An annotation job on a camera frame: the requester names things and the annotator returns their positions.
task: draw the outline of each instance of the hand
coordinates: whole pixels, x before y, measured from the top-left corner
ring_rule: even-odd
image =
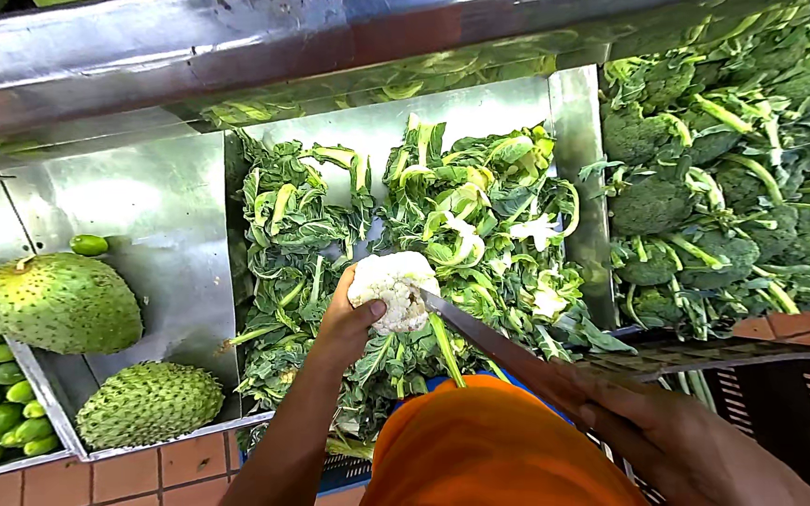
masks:
[[[671,504],[810,504],[810,487],[701,402],[554,364],[590,402],[579,417]]]
[[[352,307],[347,293],[353,279],[354,265],[343,271],[309,352],[309,357],[339,374],[365,353],[367,328],[386,313],[386,304],[380,299]]]

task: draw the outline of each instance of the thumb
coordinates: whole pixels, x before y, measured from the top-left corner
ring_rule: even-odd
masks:
[[[386,303],[381,299],[374,299],[354,308],[349,315],[349,321],[358,328],[368,328],[384,314]]]

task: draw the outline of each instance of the knife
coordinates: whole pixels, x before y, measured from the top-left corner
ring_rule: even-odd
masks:
[[[578,429],[583,431],[586,428],[579,419],[578,409],[591,400],[558,374],[551,364],[439,296],[423,288],[420,296],[428,311],[438,314],[449,327],[505,368],[531,392],[564,413]]]

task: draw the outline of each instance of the cauliflower head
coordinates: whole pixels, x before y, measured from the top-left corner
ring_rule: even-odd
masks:
[[[372,299],[386,303],[386,314],[373,327],[382,336],[424,328],[429,317],[420,288],[439,294],[436,272],[417,251],[402,251],[384,257],[371,255],[358,262],[348,299],[358,307]]]

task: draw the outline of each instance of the soursop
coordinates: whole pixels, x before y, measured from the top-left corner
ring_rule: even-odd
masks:
[[[202,369],[142,362],[105,380],[77,413],[76,426],[95,449],[150,445],[200,428],[223,401],[220,384]]]
[[[56,353],[114,353],[140,340],[140,306],[99,260],[13,260],[0,266],[0,334]]]

